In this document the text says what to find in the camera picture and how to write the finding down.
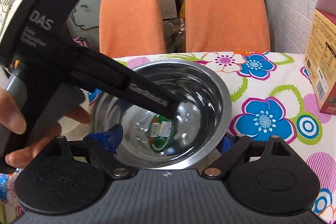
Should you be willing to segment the person's left hand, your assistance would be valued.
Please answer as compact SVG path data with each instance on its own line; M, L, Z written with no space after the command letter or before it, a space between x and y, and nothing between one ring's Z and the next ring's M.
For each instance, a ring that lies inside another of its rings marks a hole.
M34 94L40 98L35 99L29 106L28 113L23 115L17 100L1 88L1 173L12 174L15 168L25 168L43 147L62 131L57 121L54 121L34 143L27 145L27 139L34 128L31 120L40 117L54 95L50 90Z

